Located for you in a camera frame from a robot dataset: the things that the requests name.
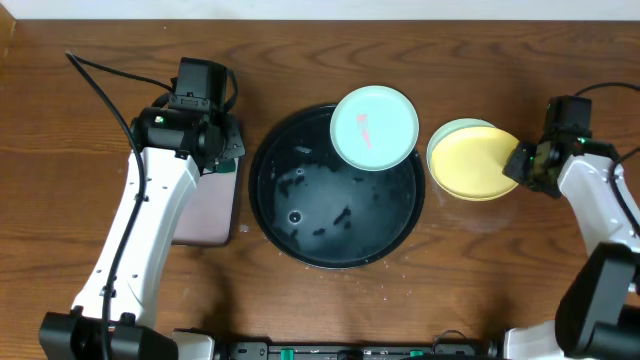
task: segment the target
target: pink mark on plate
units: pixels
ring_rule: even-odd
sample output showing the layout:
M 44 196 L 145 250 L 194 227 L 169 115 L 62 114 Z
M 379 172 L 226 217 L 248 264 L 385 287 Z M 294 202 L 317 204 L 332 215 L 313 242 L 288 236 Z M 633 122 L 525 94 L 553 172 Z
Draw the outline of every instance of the pink mark on plate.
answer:
M 369 124 L 368 124 L 367 114 L 358 115 L 358 128 L 362 132 L 362 138 L 364 142 L 367 143 L 367 148 L 371 149 L 371 138 L 369 137 Z

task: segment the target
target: wooden table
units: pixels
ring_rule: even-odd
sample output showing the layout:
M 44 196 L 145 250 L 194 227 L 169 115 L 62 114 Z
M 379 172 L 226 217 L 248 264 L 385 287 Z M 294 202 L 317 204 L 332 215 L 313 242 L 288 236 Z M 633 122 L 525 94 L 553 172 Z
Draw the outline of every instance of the wooden table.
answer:
M 471 203 L 430 182 L 418 225 L 384 261 L 308 268 L 266 240 L 246 189 L 254 152 L 284 117 L 363 85 L 392 86 L 417 108 L 424 154 L 431 134 L 460 117 L 536 141 L 551 96 L 640 79 L 638 23 L 20 21 L 0 87 L 2 357 L 43 357 L 42 317 L 68 311 L 124 185 L 128 144 L 65 50 L 165 81 L 182 56 L 236 71 L 248 155 L 231 242 L 171 249 L 157 329 L 281 342 L 427 343 L 447 329 L 499 336 L 552 319 L 586 260 L 566 200 L 518 188 Z M 161 93 L 91 73 L 128 119 Z M 640 142 L 637 94 L 589 95 L 596 138 L 621 153 Z M 640 161 L 625 167 L 640 196 Z

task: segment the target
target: white background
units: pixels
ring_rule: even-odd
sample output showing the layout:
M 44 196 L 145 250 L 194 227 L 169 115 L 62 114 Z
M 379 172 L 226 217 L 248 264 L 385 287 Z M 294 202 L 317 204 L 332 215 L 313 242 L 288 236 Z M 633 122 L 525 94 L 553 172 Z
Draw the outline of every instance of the white background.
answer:
M 640 20 L 640 0 L 0 0 L 16 19 Z

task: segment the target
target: round black tray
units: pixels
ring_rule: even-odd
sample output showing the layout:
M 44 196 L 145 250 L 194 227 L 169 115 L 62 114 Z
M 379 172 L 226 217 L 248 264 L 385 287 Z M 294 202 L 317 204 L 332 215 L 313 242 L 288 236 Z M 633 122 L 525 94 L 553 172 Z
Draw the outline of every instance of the round black tray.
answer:
M 381 259 L 411 233 L 425 178 L 415 150 L 384 171 L 347 164 L 329 136 L 335 107 L 299 112 L 267 136 L 251 165 L 249 199 L 281 251 L 318 267 L 350 268 Z

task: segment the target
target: yellow plate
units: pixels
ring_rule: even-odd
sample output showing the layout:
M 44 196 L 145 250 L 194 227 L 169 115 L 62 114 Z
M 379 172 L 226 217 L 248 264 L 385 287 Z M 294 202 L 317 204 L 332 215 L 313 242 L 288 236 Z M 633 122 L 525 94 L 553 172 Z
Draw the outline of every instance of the yellow plate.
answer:
M 504 130 L 473 127 L 451 133 L 431 155 L 431 175 L 451 195 L 464 200 L 496 199 L 518 184 L 502 168 L 518 145 Z

